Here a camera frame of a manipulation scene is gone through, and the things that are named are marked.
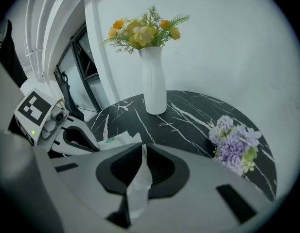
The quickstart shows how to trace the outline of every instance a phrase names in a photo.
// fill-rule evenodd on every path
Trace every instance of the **yellow flower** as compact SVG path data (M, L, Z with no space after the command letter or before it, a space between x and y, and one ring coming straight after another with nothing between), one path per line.
M172 28L169 29L169 33L170 33L170 36L171 36L174 40L180 39L179 28L177 28L177 27L172 27Z
M157 33L156 29L151 27L151 26L146 26L148 29L149 29L149 32L152 34L152 35L155 35Z
M169 21L168 20L162 20L162 21L160 21L160 25L159 26L161 28L165 28L168 25L169 25Z
M115 37L115 36L116 36L116 29L111 28L111 29L109 30L109 33L107 34L107 36L108 36L109 38Z
M129 38L129 44L133 47L133 48L139 48L139 44L135 41L135 37L132 35Z
M146 43L150 43L154 37L148 27L135 27L134 33L135 41L138 42L142 47L144 47Z
M134 21L132 21L131 23L129 23L127 25L126 30L128 31L129 35L132 35L134 33L133 29L135 27L140 27L141 28L142 26L143 26L143 24L141 22L139 22L137 20L134 20Z
M124 19L117 20L116 22L113 23L113 28L114 29L121 29L121 27L124 25Z

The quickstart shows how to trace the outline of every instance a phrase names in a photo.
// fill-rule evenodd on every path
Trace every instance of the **white vase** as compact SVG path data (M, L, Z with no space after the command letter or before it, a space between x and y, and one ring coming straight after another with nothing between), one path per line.
M147 113L159 115L166 111L167 94L164 71L161 65L162 47L139 50L142 64L142 84Z

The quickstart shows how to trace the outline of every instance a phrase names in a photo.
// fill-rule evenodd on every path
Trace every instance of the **round table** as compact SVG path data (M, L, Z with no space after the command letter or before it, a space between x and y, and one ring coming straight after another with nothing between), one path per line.
M214 146L208 139L210 121L223 115L235 124L258 128L240 111L216 98L187 91L167 91L167 110L151 115L145 110L143 94L120 101L93 117L87 125L97 141L107 140L128 131L140 133L143 143L157 143L206 157L214 157ZM270 201L276 195L276 170L271 150L262 136L254 171L243 177L260 189Z

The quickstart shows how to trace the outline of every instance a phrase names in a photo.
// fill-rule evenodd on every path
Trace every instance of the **purple flower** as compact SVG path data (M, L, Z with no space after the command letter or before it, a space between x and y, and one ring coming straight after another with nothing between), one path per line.
M238 176L242 176L244 173L245 165L242 163L242 160L239 156L233 156L227 158L224 156L218 156L214 158L216 161L228 167L231 171L236 173Z
M233 119L229 116L222 116L217 121L217 127L227 133L233 127Z
M224 155L241 156L245 151L245 143L240 139L240 133L235 130L219 142L218 148Z
M217 156L214 159L241 176L244 171L242 163L244 152L245 143L240 140L239 131L232 131L219 142Z
M249 147L256 147L259 145L259 139L262 134L260 131L254 131L252 128L246 130L245 126L241 125L238 127L238 132L243 135L245 138L240 138L243 142L247 143Z
M218 145L219 143L219 129L217 127L213 127L211 130L209 130L209 140L214 145Z

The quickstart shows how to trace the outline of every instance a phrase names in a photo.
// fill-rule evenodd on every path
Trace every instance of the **flower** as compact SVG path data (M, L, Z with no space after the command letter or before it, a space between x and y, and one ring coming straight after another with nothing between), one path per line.
M140 47L139 44L135 41L135 37L133 35L129 37L129 44L134 48Z
M244 164L244 173L247 173L248 171L253 171L254 170L254 162L248 162Z
M227 133L233 127L233 119L229 116L222 116L217 120L217 127Z
M116 29L111 28L111 29L109 30L109 33L107 34L107 36L108 36L109 38L115 37L115 36L116 36Z
M153 39L154 35L150 32L148 27L135 27L134 28L134 39L138 42L142 47L145 46L146 43L150 43Z
M238 131L232 131L227 137L223 137L218 144L219 154L241 157L245 152L245 143L239 136Z
M169 23L170 23L170 21L168 21L168 20L162 20L162 21L160 21L159 26L163 29L163 28L167 27L169 25Z
M124 19L120 19L120 20L117 20L113 23L113 28L114 29L121 29L121 27L124 25Z
M128 34L129 35L132 35L134 33L134 28L135 27L143 27L143 24L137 20L134 20L132 22L130 22L127 27L126 27L126 30L128 31Z
M146 26L149 30L149 32L152 34L152 35L155 35L157 33L156 29L151 27L151 26Z
M220 162L225 165L231 171L236 173L238 176L242 176L244 169L246 166L242 163L241 158L239 156L232 156L230 158L226 156L217 156L214 157L214 160Z
M238 131L241 135L244 136L244 138L240 138L243 142L247 143L250 147L256 147L259 145L259 139L262 134L260 131L255 131L252 128L248 128L248 131L246 130L245 126L241 125L238 127Z
M213 127L209 130L209 140L212 142L214 145L219 144L219 129L217 127Z
M170 33L170 36L171 36L174 40L180 39L179 28L177 28L177 27L172 27L172 28L169 29L169 33Z

